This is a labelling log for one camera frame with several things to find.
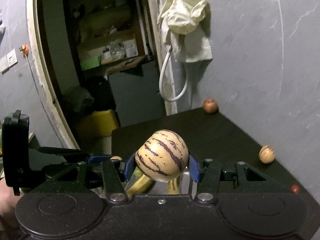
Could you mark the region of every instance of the striped fruit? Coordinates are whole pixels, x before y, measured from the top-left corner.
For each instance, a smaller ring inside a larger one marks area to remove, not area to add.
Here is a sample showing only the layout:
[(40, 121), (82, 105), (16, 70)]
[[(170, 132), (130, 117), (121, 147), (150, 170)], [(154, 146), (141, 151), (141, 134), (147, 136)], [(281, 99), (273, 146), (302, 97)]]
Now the striped fruit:
[(156, 131), (135, 154), (139, 169), (149, 178), (166, 182), (178, 177), (187, 166), (189, 152), (173, 131)]

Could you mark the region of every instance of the white hose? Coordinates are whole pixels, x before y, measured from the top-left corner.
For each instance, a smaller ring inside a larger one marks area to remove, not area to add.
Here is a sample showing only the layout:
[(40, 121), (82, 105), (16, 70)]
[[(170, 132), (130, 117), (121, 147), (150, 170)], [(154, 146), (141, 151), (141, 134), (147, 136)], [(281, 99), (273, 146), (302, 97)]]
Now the white hose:
[(160, 91), (160, 95), (161, 97), (166, 100), (166, 101), (169, 101), (169, 102), (174, 102), (174, 101), (177, 101), (180, 97), (183, 96), (183, 94), (186, 92), (187, 90), (187, 87), (188, 87), (188, 70), (186, 67), (184, 67), (184, 71), (186, 73), (186, 82), (184, 83), (184, 87), (181, 91), (181, 93), (179, 95), (177, 95), (175, 98), (167, 98), (165, 95), (164, 95), (164, 91), (163, 91), (163, 78), (164, 78), (164, 72), (165, 72), (165, 69), (167, 68), (167, 64), (168, 64), (168, 61), (170, 59), (170, 55), (171, 55), (171, 52), (172, 52), (172, 46), (170, 46), (168, 52), (167, 52), (167, 55), (165, 55), (165, 58), (164, 58), (164, 62), (163, 62), (163, 65), (162, 65), (162, 69), (161, 69), (161, 72), (160, 72), (160, 79), (159, 79), (159, 91)]

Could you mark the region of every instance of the wall switch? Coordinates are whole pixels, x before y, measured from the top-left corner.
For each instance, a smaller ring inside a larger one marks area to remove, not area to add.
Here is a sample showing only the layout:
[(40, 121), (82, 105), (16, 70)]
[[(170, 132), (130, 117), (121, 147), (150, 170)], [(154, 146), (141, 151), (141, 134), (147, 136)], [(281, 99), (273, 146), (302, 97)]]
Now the wall switch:
[(9, 67), (7, 55), (0, 59), (0, 72), (2, 73)]
[(8, 60), (8, 66), (11, 67), (12, 65), (16, 64), (18, 62), (17, 55), (16, 55), (16, 49), (11, 50), (7, 54), (7, 60)]

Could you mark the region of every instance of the person's hand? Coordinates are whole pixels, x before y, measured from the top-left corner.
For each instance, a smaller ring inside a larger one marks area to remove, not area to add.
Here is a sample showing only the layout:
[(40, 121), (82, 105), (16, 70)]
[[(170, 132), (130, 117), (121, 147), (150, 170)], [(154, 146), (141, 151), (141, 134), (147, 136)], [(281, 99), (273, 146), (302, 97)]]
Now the person's hand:
[(5, 178), (0, 180), (0, 220), (4, 224), (8, 236), (18, 228), (14, 209), (21, 197), (22, 194), (20, 196), (14, 195), (13, 189), (6, 185)]

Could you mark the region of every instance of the purple stripe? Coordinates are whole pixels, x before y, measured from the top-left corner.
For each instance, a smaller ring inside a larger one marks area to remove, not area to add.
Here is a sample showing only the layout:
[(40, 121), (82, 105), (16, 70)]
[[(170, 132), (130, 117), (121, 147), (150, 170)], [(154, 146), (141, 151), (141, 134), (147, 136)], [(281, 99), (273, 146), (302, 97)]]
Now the purple stripe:
[(175, 164), (179, 167), (179, 169), (182, 171), (182, 166), (183, 166), (183, 159), (182, 158), (178, 158), (176, 155), (173, 154), (172, 150), (170, 150), (170, 148), (163, 142), (160, 141), (156, 138), (152, 138), (153, 140), (156, 140), (158, 142), (159, 145), (161, 145), (171, 156), (172, 160), (175, 162)]
[(179, 135), (176, 134), (175, 132), (173, 131), (170, 131), (170, 130), (164, 130), (164, 131), (167, 131), (167, 132), (170, 132), (172, 134), (174, 134), (174, 136), (178, 139), (178, 141), (181, 143), (182, 147), (185, 148), (185, 146), (183, 145), (183, 143), (180, 141), (180, 138), (179, 138)]
[(174, 141), (168, 140), (168, 142), (170, 142), (170, 144), (173, 146), (173, 148), (174, 148), (175, 150), (178, 150), (178, 151), (181, 153), (181, 151), (179, 150), (178, 146), (176, 145), (176, 143), (175, 143)]
[(153, 161), (151, 161), (151, 162), (152, 162), (154, 165), (156, 165), (156, 167), (157, 167), (159, 170), (156, 171), (156, 170), (154, 170), (153, 168), (149, 167), (149, 166), (144, 162), (143, 157), (142, 157), (141, 155), (139, 155), (139, 152), (137, 152), (137, 156), (138, 156), (139, 160), (141, 161), (141, 163), (142, 163), (147, 169), (149, 169), (149, 170), (151, 170), (151, 171), (153, 171), (153, 172), (159, 173), (159, 174), (161, 174), (161, 175), (164, 175), (164, 176), (169, 176), (168, 174), (166, 174), (166, 173), (164, 173), (163, 171), (161, 171), (161, 170), (160, 170), (160, 167), (159, 167), (157, 164), (155, 164)]
[(157, 153), (153, 152), (148, 145), (144, 144), (145, 149), (147, 149), (149, 152), (151, 152), (154, 156), (159, 156)]
[(163, 130), (157, 131), (157, 132), (155, 132), (155, 134), (161, 134), (161, 135), (163, 135), (163, 136), (168, 137), (166, 134), (162, 133), (162, 131), (163, 131)]

